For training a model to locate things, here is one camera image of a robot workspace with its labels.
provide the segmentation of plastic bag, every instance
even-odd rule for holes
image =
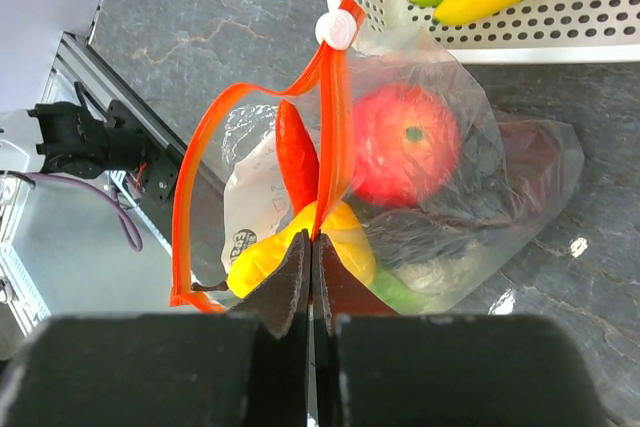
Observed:
[[[361,21],[352,0],[342,8]],[[244,297],[296,232],[322,228],[345,268],[390,307],[443,311],[562,210],[583,163],[570,126],[492,111],[482,88],[425,32],[389,31],[378,46],[376,55],[347,60],[325,42],[286,91],[237,84],[214,102],[178,179],[173,305],[223,311],[217,294],[191,288],[192,270],[222,270]],[[315,200],[307,195],[304,207],[293,187],[283,189],[293,174],[276,155],[282,98],[301,114],[320,159]],[[217,258],[196,266],[204,257],[191,257],[191,230],[221,228],[190,205],[201,161],[221,165],[227,181],[225,240]]]

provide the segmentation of gray marble countertop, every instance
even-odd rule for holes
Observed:
[[[93,46],[188,141],[228,85],[287,86],[325,10],[325,0],[105,0]],[[587,160],[565,212],[455,310],[554,319],[606,406],[640,422],[640,64],[468,68],[494,106],[573,124]],[[579,257],[575,242],[586,245]]]

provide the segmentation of orange zipper seal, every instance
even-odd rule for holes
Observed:
[[[342,0],[340,8],[349,12],[358,27],[365,12],[354,0]],[[209,106],[187,147],[176,181],[173,203],[172,264],[173,286],[169,305],[191,304],[202,312],[222,313],[225,308],[204,292],[191,289],[191,201],[198,168],[209,140],[233,106],[251,92],[274,97],[297,97],[321,83],[321,139],[318,208],[312,238],[319,232],[351,181],[353,174],[353,128],[351,126],[351,89],[345,51],[337,51],[323,42],[300,77],[283,91],[259,85],[239,83],[222,92]]]

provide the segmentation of green vegetable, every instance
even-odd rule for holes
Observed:
[[[402,315],[421,314],[430,302],[428,296],[411,290],[385,268],[378,267],[369,288],[376,297]]]

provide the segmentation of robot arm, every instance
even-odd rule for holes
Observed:
[[[0,116],[0,169],[94,179],[105,170],[135,171],[147,139],[124,122],[93,118],[71,102],[36,104]]]

